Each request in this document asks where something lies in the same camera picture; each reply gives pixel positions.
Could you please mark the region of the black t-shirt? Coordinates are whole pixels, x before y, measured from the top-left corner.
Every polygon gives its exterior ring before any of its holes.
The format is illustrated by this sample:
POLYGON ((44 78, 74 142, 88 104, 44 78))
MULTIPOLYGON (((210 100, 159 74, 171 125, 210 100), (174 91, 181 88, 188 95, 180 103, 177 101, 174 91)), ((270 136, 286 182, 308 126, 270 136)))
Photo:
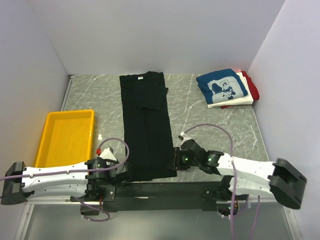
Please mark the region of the black t-shirt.
POLYGON ((162 72, 119 77, 124 141, 129 147, 132 181, 172 178, 174 146, 162 72))

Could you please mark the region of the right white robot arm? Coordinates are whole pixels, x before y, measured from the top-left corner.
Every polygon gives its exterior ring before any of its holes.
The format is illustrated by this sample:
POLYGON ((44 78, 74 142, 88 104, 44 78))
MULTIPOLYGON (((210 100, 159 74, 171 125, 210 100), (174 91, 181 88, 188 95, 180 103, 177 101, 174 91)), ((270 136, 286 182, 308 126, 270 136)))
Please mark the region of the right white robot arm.
POLYGON ((242 195, 274 197, 282 206, 301 208, 307 178, 286 159, 255 161, 205 150, 184 132, 179 139, 181 144, 174 154, 177 171, 197 167, 208 175, 222 176, 218 189, 206 190, 206 197, 222 202, 242 195))

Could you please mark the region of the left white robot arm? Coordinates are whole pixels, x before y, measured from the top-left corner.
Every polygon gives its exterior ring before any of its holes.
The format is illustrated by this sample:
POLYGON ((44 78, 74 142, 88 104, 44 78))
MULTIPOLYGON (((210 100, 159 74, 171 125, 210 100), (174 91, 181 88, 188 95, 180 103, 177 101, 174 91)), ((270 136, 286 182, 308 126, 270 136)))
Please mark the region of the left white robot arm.
POLYGON ((131 179, 132 167, 108 147, 88 161, 57 167, 27 167, 15 162, 5 173, 1 205, 17 205, 41 197, 112 201, 116 186, 131 179))

